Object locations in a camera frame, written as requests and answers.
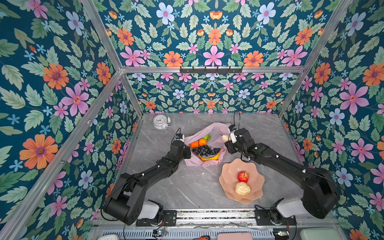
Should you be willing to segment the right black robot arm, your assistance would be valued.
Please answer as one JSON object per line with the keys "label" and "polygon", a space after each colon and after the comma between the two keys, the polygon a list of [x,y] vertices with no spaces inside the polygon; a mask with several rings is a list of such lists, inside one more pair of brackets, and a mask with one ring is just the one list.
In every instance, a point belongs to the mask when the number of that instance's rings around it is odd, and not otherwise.
{"label": "right black robot arm", "polygon": [[241,153],[251,162],[266,166],[293,181],[304,192],[300,199],[313,217],[324,219],[340,200],[339,186],[325,169],[302,166],[263,143],[255,143],[248,130],[229,126],[225,146],[230,154]]}

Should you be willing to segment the fake beige ginger root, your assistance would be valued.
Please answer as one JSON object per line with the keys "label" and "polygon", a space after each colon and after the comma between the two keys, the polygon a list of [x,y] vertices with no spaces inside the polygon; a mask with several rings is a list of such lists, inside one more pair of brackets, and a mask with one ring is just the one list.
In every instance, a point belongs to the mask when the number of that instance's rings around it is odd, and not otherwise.
{"label": "fake beige ginger root", "polygon": [[224,142],[231,141],[231,136],[230,136],[230,135],[222,135],[222,140],[223,140]]}

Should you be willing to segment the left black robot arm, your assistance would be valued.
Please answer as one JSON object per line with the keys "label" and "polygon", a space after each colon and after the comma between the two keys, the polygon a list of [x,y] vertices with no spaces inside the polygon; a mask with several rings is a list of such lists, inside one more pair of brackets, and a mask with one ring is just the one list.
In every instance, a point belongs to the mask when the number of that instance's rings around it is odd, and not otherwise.
{"label": "left black robot arm", "polygon": [[190,158],[191,148],[182,141],[173,141],[170,151],[153,167],[133,175],[121,174],[103,204],[103,211],[126,225],[133,224],[140,218],[147,190],[173,175],[179,164]]}

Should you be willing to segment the fake beige garlic bulb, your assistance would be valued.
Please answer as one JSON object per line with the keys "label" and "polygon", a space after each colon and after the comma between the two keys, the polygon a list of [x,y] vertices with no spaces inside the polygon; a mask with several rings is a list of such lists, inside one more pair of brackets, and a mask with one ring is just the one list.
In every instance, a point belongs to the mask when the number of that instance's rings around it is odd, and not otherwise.
{"label": "fake beige garlic bulb", "polygon": [[250,186],[245,182],[235,184],[235,193],[239,196],[246,196],[251,192]]}

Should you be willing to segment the fake green apple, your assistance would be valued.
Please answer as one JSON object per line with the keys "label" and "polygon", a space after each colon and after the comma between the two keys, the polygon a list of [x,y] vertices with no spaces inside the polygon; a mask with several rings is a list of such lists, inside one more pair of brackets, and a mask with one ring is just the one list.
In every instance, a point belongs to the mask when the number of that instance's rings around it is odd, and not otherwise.
{"label": "fake green apple", "polygon": [[203,139],[205,139],[206,141],[209,141],[211,139],[211,135],[206,135],[205,137],[203,137]]}

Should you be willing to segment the pink wavy bowl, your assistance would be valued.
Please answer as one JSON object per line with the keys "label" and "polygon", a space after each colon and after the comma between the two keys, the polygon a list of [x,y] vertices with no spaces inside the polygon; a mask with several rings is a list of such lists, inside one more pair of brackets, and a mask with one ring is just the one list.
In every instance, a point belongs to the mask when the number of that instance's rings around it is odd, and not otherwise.
{"label": "pink wavy bowl", "polygon": [[[249,173],[247,184],[250,186],[251,192],[246,196],[239,196],[235,193],[235,184],[239,182],[238,173],[243,171]],[[223,165],[219,182],[228,198],[245,205],[263,196],[262,188],[265,178],[258,172],[255,164],[246,163],[241,159],[235,159],[233,162]]]}

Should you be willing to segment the fake red apple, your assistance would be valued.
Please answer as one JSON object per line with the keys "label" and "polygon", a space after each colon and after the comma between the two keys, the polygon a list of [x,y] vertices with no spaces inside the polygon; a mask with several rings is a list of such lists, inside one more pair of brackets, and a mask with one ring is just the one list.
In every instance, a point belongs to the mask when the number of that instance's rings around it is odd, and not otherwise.
{"label": "fake red apple", "polygon": [[249,173],[245,171],[238,173],[238,181],[247,184],[249,181]]}

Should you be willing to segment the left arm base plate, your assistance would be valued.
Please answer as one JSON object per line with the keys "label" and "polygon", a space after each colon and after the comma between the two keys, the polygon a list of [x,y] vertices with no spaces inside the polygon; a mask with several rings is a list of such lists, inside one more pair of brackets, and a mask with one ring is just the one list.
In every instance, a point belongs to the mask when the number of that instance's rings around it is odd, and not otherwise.
{"label": "left arm base plate", "polygon": [[177,221],[176,210],[161,210],[154,219],[139,219],[136,221],[137,227],[174,227]]}

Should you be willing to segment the pink plastic bag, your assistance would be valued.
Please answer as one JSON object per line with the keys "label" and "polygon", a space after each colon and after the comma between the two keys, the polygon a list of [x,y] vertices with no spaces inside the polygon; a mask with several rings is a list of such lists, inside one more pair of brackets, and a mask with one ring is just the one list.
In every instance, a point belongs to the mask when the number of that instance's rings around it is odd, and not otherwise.
{"label": "pink plastic bag", "polygon": [[227,148],[225,147],[225,142],[222,140],[222,135],[230,135],[230,125],[223,123],[213,123],[203,130],[197,132],[194,135],[186,137],[184,142],[187,146],[190,147],[190,144],[202,139],[206,135],[211,135],[211,139],[207,141],[208,146],[212,148],[220,148],[220,158],[218,161],[207,161],[202,162],[199,156],[195,155],[191,149],[191,158],[186,159],[185,163],[188,167],[210,167],[220,164],[225,155],[228,153]]}

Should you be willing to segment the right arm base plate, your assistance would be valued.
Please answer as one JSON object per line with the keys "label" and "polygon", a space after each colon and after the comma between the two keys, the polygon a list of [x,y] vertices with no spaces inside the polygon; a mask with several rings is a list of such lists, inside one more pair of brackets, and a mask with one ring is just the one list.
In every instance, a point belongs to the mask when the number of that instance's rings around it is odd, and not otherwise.
{"label": "right arm base plate", "polygon": [[295,226],[297,224],[293,217],[278,217],[274,219],[269,214],[269,210],[256,209],[254,213],[258,226]]}

